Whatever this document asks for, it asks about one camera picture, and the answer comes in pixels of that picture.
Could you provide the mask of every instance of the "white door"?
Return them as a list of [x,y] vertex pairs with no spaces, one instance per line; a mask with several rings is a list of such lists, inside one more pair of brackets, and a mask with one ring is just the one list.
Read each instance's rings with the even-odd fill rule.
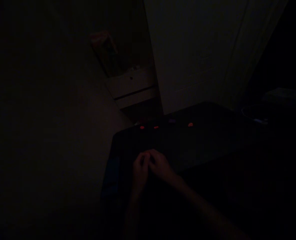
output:
[[164,113],[220,102],[247,1],[145,0]]

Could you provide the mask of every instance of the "hand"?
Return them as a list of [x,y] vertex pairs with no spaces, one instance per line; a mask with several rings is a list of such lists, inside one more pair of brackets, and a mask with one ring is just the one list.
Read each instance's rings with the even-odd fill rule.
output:
[[157,150],[151,149],[146,151],[150,153],[155,162],[149,161],[151,171],[165,182],[175,185],[176,181],[180,178],[169,165],[166,157]]
[[133,163],[133,180],[131,201],[139,199],[148,179],[148,164],[150,153],[140,153]]

